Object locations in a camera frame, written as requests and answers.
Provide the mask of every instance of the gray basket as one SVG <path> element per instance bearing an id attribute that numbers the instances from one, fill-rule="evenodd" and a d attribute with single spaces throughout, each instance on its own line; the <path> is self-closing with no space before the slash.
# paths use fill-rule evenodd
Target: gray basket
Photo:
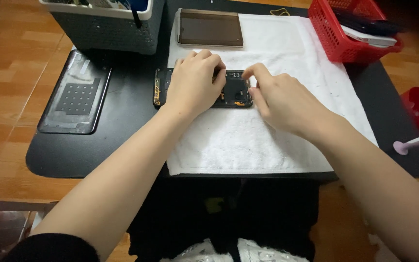
<path id="1" fill-rule="evenodd" d="M 159 26 L 165 0 L 149 0 L 148 9 L 137 12 L 142 27 L 137 28 L 132 12 L 113 8 L 93 8 L 40 0 L 78 49 L 111 49 L 152 55 L 158 44 Z"/>

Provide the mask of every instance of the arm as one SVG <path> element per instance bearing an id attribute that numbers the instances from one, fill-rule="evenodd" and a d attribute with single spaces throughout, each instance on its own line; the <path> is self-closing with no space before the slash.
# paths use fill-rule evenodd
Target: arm
<path id="1" fill-rule="evenodd" d="M 215 67 L 221 68 L 212 81 Z M 67 194 L 32 232 L 89 242 L 102 261 L 120 241 L 179 137 L 225 85 L 218 55 L 191 52 L 176 62 L 167 102 L 157 114 Z"/>
<path id="2" fill-rule="evenodd" d="M 295 78 L 271 76 L 263 64 L 243 77 L 252 75 L 261 116 L 317 146 L 386 245 L 401 259 L 419 261 L 419 183 Z"/>

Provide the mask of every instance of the black table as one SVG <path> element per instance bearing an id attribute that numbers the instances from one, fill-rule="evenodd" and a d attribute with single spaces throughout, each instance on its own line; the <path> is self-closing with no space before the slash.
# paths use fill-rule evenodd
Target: black table
<path id="1" fill-rule="evenodd" d="M 169 38 L 178 8 L 194 8 L 269 15 L 282 7 L 227 0 L 172 0 L 164 7 L 157 52 L 142 56 L 130 52 L 83 51 L 92 61 L 103 61 L 113 68 L 97 130 L 91 135 L 46 134 L 37 132 L 28 148 L 26 164 L 33 173 L 53 178 L 84 178 L 116 148 L 141 128 L 157 110 L 151 97 L 154 71 L 167 65 Z M 307 17 L 307 9 L 286 8 L 291 15 Z M 419 148 L 407 156 L 393 151 L 394 141 L 408 141 L 419 132 L 406 114 L 381 62 L 370 65 L 346 64 L 358 98 L 374 131 L 379 147 L 412 176 L 419 178 Z M 169 176 L 166 165 L 160 176 Z M 181 174 L 174 177 L 284 177 L 337 179 L 334 172 L 300 174 Z"/>

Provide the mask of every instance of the black sleeve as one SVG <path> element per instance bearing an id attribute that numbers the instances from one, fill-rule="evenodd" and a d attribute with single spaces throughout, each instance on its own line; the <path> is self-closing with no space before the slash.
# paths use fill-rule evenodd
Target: black sleeve
<path id="1" fill-rule="evenodd" d="M 39 234 L 17 244 L 1 262 L 99 262 L 95 248 L 80 237 Z"/>

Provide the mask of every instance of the smartphone screen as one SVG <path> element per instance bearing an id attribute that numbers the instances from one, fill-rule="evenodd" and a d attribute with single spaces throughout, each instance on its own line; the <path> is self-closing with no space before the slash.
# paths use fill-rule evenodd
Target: smartphone screen
<path id="1" fill-rule="evenodd" d="M 166 94 L 171 83 L 172 68 L 158 69 L 154 78 L 153 104 L 160 107 L 166 103 Z M 247 108 L 253 100 L 248 93 L 250 81 L 242 78 L 243 70 L 226 70 L 226 84 L 212 107 Z"/>
<path id="2" fill-rule="evenodd" d="M 238 14 L 182 9 L 178 42 L 188 45 L 242 47 Z"/>

